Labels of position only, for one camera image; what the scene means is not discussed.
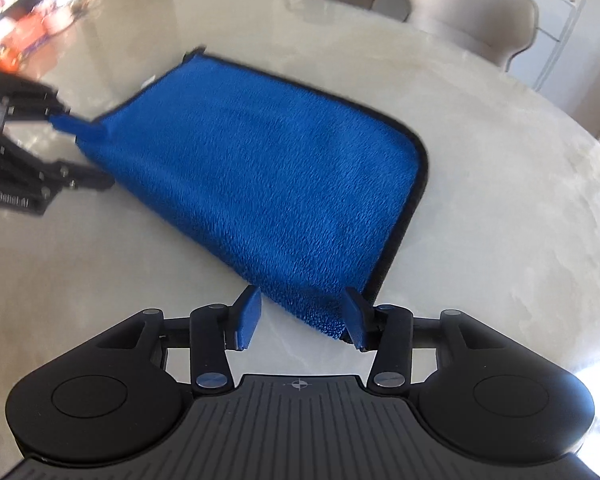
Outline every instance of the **blue towel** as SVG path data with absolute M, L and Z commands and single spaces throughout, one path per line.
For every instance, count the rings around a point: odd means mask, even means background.
M 397 121 L 200 50 L 88 134 L 56 122 L 147 206 L 334 338 L 344 287 L 375 299 L 426 182 L 426 152 Z

